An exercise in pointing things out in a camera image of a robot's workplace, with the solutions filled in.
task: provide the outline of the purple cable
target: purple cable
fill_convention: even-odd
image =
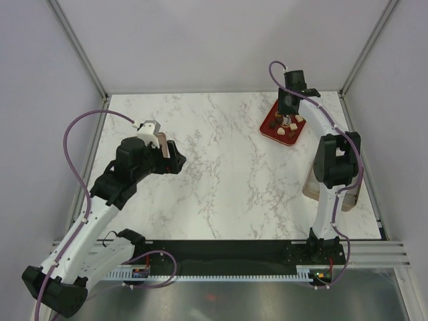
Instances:
[[[141,259],[141,258],[143,258],[143,257],[145,257],[145,256],[152,255],[152,254],[160,254],[160,253],[161,253],[161,254],[165,254],[165,255],[169,256],[169,257],[171,258],[171,260],[173,261],[173,263],[174,263],[174,272],[173,272],[173,274],[172,274],[172,275],[171,275],[171,276],[170,276],[166,281],[164,281],[164,282],[162,282],[162,283],[160,283],[160,284],[155,284],[155,285],[153,285],[153,286],[149,286],[149,285],[134,286],[134,288],[139,288],[139,289],[155,289],[155,288],[161,288],[161,287],[163,287],[163,286],[167,286],[167,285],[171,282],[171,280],[175,277],[175,275],[177,274],[177,261],[175,260],[175,258],[173,257],[173,255],[172,255],[171,253],[169,253],[169,252],[167,252],[167,251],[163,251],[163,250],[154,250],[154,251],[146,252],[146,253],[144,253],[144,254],[142,254],[142,255],[140,255],[140,256],[138,256],[138,257],[134,258],[134,259],[130,259],[130,260],[126,261],[126,262],[123,262],[122,264],[130,264],[130,263],[135,262],[135,261],[137,261],[137,260],[139,260],[139,259]],[[89,296],[89,297],[86,299],[86,302],[87,302],[87,301],[92,300],[93,298],[95,298],[95,297],[99,296],[100,294],[106,293],[106,292],[108,292],[108,291],[110,291],[110,290],[113,290],[113,289],[119,288],[119,287],[121,287],[121,286],[123,286],[123,284],[122,284],[122,283],[120,283],[120,284],[114,284],[113,286],[109,286],[108,288],[105,288],[104,290],[102,290],[102,291],[100,291],[100,292],[98,292],[98,293],[94,294],[93,296]],[[59,316],[60,316],[60,315],[57,313],[57,314],[52,318],[52,320],[51,320],[51,321],[56,321],[56,320],[59,318]]]
[[[336,215],[337,215],[337,208],[338,208],[338,204],[339,204],[339,197],[338,195],[341,194],[341,192],[343,191],[347,191],[350,189],[354,189],[355,187],[359,186],[362,182],[362,161],[361,161],[361,157],[360,157],[360,153],[358,152],[357,147],[355,146],[355,143],[352,141],[352,139],[350,139],[350,137],[345,134],[343,131],[341,131],[336,124],[334,123],[333,118],[329,115],[329,113],[327,112],[327,110],[324,109],[323,106],[321,106],[319,103],[317,103],[315,100],[306,97],[304,95],[302,95],[301,93],[298,92],[294,92],[292,90],[287,89],[285,86],[283,86],[282,84],[280,84],[279,81],[276,80],[274,74],[272,73],[272,66],[274,64],[279,64],[281,65],[284,70],[287,70],[286,65],[284,65],[282,62],[280,61],[273,61],[269,64],[269,75],[272,78],[272,80],[275,82],[275,84],[280,87],[282,90],[284,90],[285,92],[295,95],[301,99],[305,99],[307,101],[309,101],[310,103],[312,103],[313,105],[315,105],[315,107],[317,107],[319,110],[321,110],[321,112],[325,115],[325,117],[328,119],[329,123],[334,127],[335,131],[337,131],[337,133],[339,133],[340,135],[342,135],[346,141],[349,143],[349,145],[352,148],[352,151],[355,154],[356,157],[356,162],[358,164],[358,179],[356,180],[355,184],[351,185],[351,186],[347,186],[347,187],[343,187],[342,189],[340,189],[338,191],[338,194],[336,196],[336,199],[334,201],[334,207],[333,207],[333,214],[332,214],[332,225],[333,225],[333,230],[342,238],[344,238],[346,240],[346,244],[348,245],[348,253],[346,254],[346,261],[345,264],[343,265],[342,271],[340,271],[339,275],[337,276],[336,279],[334,279],[328,286],[332,286],[333,284],[335,284],[343,275],[343,272],[346,270],[346,268],[348,267],[349,264],[349,259],[350,259],[350,239],[349,237],[347,237],[345,234],[341,233],[338,228],[335,226],[336,225]]]
[[[143,284],[142,286],[134,286],[134,288],[140,288],[140,289],[157,289],[157,288],[161,288],[163,286],[167,286],[173,280],[173,278],[177,274],[177,261],[175,260],[175,258],[173,257],[173,255],[171,253],[169,253],[167,251],[163,251],[161,249],[155,250],[155,251],[146,252],[146,253],[144,253],[144,254],[142,254],[140,256],[137,256],[137,257],[135,257],[133,259],[130,259],[129,261],[124,262],[123,264],[129,264],[129,263],[138,261],[139,259],[143,258],[144,256],[148,256],[148,255],[152,255],[152,254],[158,254],[158,253],[165,254],[165,255],[167,255],[167,256],[169,256],[171,258],[171,260],[174,263],[173,274],[171,274],[171,276],[166,281],[164,281],[162,283],[155,284],[153,286],[149,286],[149,285],[144,285]]]
[[[113,112],[111,110],[92,110],[90,112],[85,112],[84,114],[78,116],[75,120],[73,120],[70,125],[68,125],[66,132],[64,133],[64,138],[62,140],[62,147],[64,149],[64,155],[66,156],[66,160],[68,163],[68,166],[70,166],[70,169],[72,170],[75,178],[77,178],[80,186],[83,188],[83,191],[85,193],[85,197],[86,197],[86,212],[84,215],[84,218],[87,219],[89,214],[90,214],[90,210],[91,210],[91,196],[89,194],[88,188],[86,187],[85,182],[83,182],[83,179],[80,177],[79,173],[77,172],[76,168],[73,165],[72,160],[70,159],[70,156],[68,154],[68,148],[67,148],[67,139],[68,139],[68,134],[70,133],[70,130],[72,129],[72,127],[82,118],[85,118],[89,115],[93,115],[93,114],[112,114],[112,115],[116,115],[119,117],[122,117],[124,119],[126,119],[127,121],[129,121],[130,123],[134,124],[135,121],[133,121],[131,118],[119,113],[119,112]],[[77,227],[77,229],[73,232],[72,236],[68,239],[68,241],[66,242],[66,244],[62,247],[61,251],[58,253],[58,255],[55,258],[55,262],[58,262],[61,257],[63,256],[63,254],[66,252],[66,250],[69,248],[70,244],[73,242],[73,240],[76,238],[77,234],[79,234],[80,230],[83,228],[84,223],[80,222],[79,226]],[[39,291],[39,295],[37,296],[37,302],[35,304],[35,313],[34,313],[34,320],[35,321],[39,321],[39,313],[40,313],[40,306],[41,306],[41,299],[43,298],[43,293],[45,292],[46,289],[46,285],[47,285],[47,281],[49,281],[49,278],[51,277],[52,273],[54,272],[55,266],[52,265],[49,270],[46,273],[46,277],[43,279],[43,282],[41,284],[40,287],[40,291]]]

